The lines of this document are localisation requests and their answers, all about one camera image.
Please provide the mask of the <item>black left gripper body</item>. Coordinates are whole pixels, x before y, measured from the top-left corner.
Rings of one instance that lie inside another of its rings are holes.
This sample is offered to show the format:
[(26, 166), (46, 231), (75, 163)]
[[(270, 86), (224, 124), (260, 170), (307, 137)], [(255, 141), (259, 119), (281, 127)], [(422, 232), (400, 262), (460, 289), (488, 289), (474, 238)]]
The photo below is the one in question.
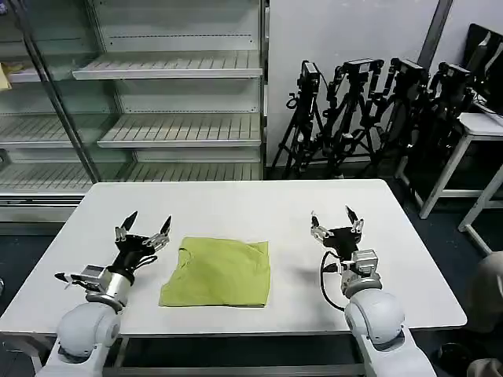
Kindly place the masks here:
[(114, 262), (107, 267), (110, 273), (117, 273), (127, 280), (134, 280), (134, 272), (157, 260), (155, 251), (142, 246), (142, 242), (147, 240), (146, 236), (127, 235), (123, 242), (115, 242), (119, 250)]

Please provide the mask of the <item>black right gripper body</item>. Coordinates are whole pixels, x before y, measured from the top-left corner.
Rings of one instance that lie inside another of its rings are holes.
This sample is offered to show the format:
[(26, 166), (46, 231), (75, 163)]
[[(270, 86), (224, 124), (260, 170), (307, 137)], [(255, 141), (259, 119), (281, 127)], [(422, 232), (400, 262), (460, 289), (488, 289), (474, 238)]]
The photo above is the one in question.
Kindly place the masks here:
[(323, 245), (333, 249), (341, 260), (349, 261), (352, 254), (358, 250), (361, 238), (362, 234), (353, 231), (351, 227), (330, 229), (329, 235), (323, 239)]

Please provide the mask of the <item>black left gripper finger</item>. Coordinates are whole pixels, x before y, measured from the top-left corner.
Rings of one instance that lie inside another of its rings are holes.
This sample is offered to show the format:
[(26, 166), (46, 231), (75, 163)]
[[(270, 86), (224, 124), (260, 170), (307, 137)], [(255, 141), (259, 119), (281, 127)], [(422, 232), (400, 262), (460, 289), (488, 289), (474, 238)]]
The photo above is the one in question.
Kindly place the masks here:
[(159, 251), (164, 248), (170, 242), (169, 234), (171, 231), (171, 222), (172, 216), (170, 215), (164, 222), (160, 231), (155, 235), (149, 237), (147, 240), (144, 240), (141, 245), (147, 248), (151, 248), (154, 251)]
[(138, 216), (138, 212), (135, 211), (133, 214), (125, 218), (121, 226), (116, 226), (115, 227), (115, 241), (116, 242), (123, 242), (127, 238), (127, 234), (132, 228), (136, 217)]

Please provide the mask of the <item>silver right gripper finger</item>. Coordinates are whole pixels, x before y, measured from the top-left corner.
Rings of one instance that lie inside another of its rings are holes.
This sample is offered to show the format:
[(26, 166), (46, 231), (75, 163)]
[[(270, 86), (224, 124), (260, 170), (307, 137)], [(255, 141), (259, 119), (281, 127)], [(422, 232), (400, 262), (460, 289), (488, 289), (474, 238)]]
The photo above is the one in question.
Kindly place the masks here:
[(310, 234), (316, 240), (326, 240), (333, 236), (333, 233), (320, 225), (317, 214), (312, 211), (310, 214), (311, 226), (310, 226)]
[(348, 228), (350, 234), (354, 238), (361, 238), (362, 230), (365, 223), (364, 219), (360, 218), (351, 208), (349, 208), (348, 205), (345, 206), (345, 209), (351, 223), (351, 227)]

